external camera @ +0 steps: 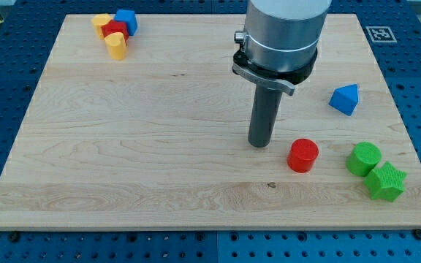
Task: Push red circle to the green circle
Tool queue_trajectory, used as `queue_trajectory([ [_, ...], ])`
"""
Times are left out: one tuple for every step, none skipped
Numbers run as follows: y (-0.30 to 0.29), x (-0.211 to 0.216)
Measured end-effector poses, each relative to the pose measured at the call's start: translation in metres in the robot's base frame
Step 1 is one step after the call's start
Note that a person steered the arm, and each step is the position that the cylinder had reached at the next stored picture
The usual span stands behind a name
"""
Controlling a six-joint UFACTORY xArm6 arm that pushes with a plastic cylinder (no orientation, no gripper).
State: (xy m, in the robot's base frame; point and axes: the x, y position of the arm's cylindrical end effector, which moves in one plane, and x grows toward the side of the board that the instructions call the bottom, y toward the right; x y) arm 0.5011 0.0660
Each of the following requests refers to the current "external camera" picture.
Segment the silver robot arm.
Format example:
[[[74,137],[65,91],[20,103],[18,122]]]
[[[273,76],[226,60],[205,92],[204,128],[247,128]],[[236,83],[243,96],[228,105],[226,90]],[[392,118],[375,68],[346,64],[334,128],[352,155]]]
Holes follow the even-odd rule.
[[[270,143],[281,97],[311,74],[331,0],[249,0],[232,71],[255,84],[249,143]]]

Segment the black clamp with silver lever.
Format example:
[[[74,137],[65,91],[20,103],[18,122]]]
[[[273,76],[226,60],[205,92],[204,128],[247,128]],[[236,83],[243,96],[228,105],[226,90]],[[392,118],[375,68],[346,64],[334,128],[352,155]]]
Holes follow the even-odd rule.
[[[289,96],[297,84],[308,79],[318,55],[315,43],[297,50],[279,50],[260,45],[245,31],[236,31],[234,40],[239,49],[233,55],[233,72]]]

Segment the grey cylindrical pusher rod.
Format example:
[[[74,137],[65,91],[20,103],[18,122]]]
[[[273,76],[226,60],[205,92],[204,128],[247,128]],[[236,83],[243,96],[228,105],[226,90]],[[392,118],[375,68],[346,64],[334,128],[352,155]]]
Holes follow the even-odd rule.
[[[248,133],[248,141],[252,146],[263,148],[270,143],[281,95],[281,91],[260,85],[256,87]]]

